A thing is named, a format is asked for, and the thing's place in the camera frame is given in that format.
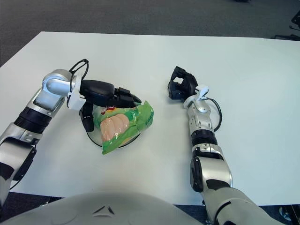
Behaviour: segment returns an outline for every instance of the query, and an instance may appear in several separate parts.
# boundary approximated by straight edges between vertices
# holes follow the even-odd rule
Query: dark floor
[[[41,31],[270,38],[291,34],[299,9],[298,0],[0,0],[0,66]],[[2,221],[48,199],[10,193]],[[178,207],[204,223],[204,207]],[[262,208],[291,224],[278,206]]]

